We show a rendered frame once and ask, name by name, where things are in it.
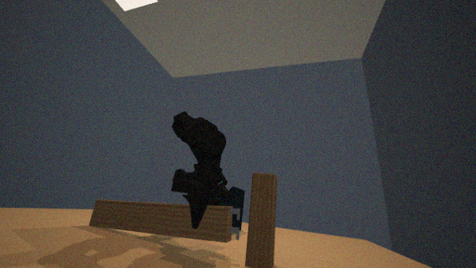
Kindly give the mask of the brown wooden post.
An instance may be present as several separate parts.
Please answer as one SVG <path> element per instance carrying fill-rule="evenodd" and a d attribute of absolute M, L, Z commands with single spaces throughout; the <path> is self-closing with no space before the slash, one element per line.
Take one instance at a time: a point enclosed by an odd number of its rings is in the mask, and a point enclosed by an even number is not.
<path fill-rule="evenodd" d="M 253 173 L 245 266 L 273 268 L 276 209 L 276 175 Z"/>

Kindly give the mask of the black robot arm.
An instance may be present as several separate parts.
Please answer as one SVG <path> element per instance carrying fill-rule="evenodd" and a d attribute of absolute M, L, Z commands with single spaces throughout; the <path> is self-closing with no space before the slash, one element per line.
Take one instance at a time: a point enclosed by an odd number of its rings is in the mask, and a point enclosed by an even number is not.
<path fill-rule="evenodd" d="M 225 149 L 226 138 L 223 133 L 218 131 L 216 125 L 212 124 L 203 117 L 193 118 L 182 112 L 173 118 L 173 131 L 177 137 L 188 144 L 197 161 L 207 160 L 212 162 L 221 162 L 221 154 Z M 183 169 L 175 171 L 172 182 L 176 179 L 196 181 L 197 169 L 194 172 L 187 172 Z M 222 182 L 223 181 L 223 182 Z M 221 183 L 220 183 L 221 182 Z M 226 188 L 228 181 L 223 173 L 218 174 L 218 184 Z"/>

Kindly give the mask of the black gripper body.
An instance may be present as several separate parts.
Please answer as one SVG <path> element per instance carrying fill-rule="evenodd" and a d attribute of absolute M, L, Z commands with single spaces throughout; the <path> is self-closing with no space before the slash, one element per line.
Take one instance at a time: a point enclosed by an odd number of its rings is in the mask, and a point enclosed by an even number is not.
<path fill-rule="evenodd" d="M 222 188 L 218 184 L 218 174 L 221 173 L 220 163 L 207 160 L 199 160 L 194 164 L 197 169 L 196 181 L 176 179 L 171 188 L 171 192 L 187 193 L 190 196 L 203 198 L 229 198 L 227 188 Z"/>

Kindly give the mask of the brown wooden rail with steel hooks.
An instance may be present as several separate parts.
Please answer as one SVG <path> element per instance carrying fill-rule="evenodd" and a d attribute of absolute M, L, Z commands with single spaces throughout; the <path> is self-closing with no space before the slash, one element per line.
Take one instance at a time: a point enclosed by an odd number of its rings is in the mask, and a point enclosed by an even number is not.
<path fill-rule="evenodd" d="M 207 206 L 197 229 L 192 228 L 190 206 L 183 203 L 149 203 L 95 200 L 89 225 L 196 240 L 228 243 L 240 228 L 232 227 L 232 215 L 240 209 Z"/>

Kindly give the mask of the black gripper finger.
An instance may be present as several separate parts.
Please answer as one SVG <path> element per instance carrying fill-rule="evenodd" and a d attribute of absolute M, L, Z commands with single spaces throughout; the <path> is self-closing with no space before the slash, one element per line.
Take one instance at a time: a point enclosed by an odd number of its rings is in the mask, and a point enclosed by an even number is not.
<path fill-rule="evenodd" d="M 221 199 L 211 199 L 207 206 L 217 206 L 221 202 Z"/>
<path fill-rule="evenodd" d="M 197 229 L 198 225 L 202 219 L 203 213 L 206 210 L 206 207 L 210 201 L 210 198 L 203 198 L 190 195 L 182 195 L 189 203 L 192 228 Z"/>

